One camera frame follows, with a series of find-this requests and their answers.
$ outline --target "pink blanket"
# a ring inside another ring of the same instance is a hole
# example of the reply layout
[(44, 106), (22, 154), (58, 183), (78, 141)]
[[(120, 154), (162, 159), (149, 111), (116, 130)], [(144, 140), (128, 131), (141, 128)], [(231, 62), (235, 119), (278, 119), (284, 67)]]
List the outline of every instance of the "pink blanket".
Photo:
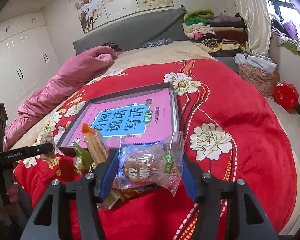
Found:
[(18, 118), (6, 129), (4, 149), (11, 148), (32, 126), (79, 90), (97, 73), (114, 62), (114, 50), (107, 46), (89, 49), (71, 57), (45, 88), (36, 91), (18, 109)]

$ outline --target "green label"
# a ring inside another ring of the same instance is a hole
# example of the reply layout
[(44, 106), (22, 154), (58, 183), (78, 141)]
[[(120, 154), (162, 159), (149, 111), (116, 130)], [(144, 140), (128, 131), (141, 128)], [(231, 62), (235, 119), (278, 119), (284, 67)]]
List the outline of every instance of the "green label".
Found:
[(152, 110), (147, 110), (146, 113), (145, 113), (145, 117), (143, 119), (143, 122), (144, 123), (150, 123), (151, 120), (152, 120)]
[(166, 161), (166, 167), (164, 169), (164, 173), (170, 174), (173, 168), (173, 156), (171, 153), (166, 153), (164, 155), (164, 160)]

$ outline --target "red bag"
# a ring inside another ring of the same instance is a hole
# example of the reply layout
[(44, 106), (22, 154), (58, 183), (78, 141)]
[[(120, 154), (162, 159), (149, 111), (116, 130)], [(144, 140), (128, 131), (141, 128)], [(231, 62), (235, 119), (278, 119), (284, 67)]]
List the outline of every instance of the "red bag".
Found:
[(277, 83), (274, 89), (274, 101), (286, 110), (291, 110), (298, 105), (299, 94), (291, 84)]

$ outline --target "curtain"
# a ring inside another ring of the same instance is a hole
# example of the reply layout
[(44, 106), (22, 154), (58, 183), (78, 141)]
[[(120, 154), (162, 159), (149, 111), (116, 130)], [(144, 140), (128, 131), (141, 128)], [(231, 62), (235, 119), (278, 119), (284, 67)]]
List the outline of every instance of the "curtain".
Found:
[(235, 0), (237, 9), (247, 24), (249, 50), (254, 56), (268, 57), (271, 20), (265, 0)]

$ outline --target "green cloth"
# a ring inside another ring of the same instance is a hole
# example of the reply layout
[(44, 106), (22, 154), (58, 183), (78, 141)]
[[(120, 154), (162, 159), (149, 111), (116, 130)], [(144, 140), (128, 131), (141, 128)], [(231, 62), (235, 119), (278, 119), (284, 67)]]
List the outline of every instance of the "green cloth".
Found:
[(198, 18), (189, 18), (189, 19), (185, 20), (185, 23), (188, 26), (190, 26), (192, 24), (196, 24), (196, 23), (203, 23), (204, 25), (210, 24), (210, 22), (208, 22), (207, 20), (198, 19)]
[(210, 9), (200, 9), (185, 14), (185, 21), (189, 18), (209, 19), (214, 18), (213, 11)]
[(284, 46), (286, 49), (297, 53), (298, 55), (300, 55), (300, 51), (297, 50), (297, 45), (293, 44), (290, 41), (285, 42), (284, 44), (282, 44), (282, 46)]

